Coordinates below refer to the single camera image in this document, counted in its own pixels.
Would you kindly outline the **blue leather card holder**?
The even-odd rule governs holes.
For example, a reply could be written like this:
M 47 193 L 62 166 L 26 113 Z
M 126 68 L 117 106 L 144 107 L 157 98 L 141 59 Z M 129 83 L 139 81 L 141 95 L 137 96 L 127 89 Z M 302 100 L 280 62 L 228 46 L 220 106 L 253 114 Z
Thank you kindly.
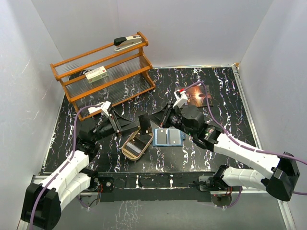
M 184 140 L 185 140 L 185 138 L 186 138 L 186 134 L 183 133 L 182 131 L 180 131 L 180 134 L 181 134 L 181 144 L 179 144 L 179 145 L 171 145 L 171 144 L 169 143 L 169 130 L 170 130 L 171 128 L 166 128 L 166 130 L 167 130 L 167 144 L 166 144 L 166 145 L 157 145 L 157 144 L 156 144 L 156 130 L 157 130 L 157 129 L 155 129 L 155 130 L 154 130 L 154 133 L 153 133 L 153 146 L 159 146 L 159 147 L 183 146 L 183 142 L 184 142 Z

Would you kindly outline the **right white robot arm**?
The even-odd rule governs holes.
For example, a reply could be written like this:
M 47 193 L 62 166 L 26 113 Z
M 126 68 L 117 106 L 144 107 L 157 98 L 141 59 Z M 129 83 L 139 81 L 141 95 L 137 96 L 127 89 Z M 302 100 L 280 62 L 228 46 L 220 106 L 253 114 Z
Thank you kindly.
M 192 137 L 198 147 L 237 160 L 248 169 L 222 165 L 202 185 L 208 189 L 225 190 L 243 186 L 264 190 L 282 201 L 290 201 L 300 177 L 297 159 L 290 153 L 265 152 L 234 138 L 221 127 L 205 122 L 195 106 L 179 108 L 167 104 L 148 117 L 161 128 L 174 127 Z

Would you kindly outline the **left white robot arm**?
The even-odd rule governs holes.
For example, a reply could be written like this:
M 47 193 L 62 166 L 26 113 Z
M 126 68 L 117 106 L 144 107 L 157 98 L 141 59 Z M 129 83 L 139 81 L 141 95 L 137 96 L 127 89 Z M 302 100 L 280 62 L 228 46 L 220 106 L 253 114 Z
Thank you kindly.
M 25 191 L 21 220 L 44 230 L 52 230 L 64 208 L 83 190 L 99 186 L 97 172 L 86 167 L 96 157 L 98 142 L 106 137 L 126 136 L 138 125 L 121 117 L 114 109 L 104 112 L 101 122 L 88 118 L 74 131 L 73 149 L 67 159 L 47 178 L 30 183 Z

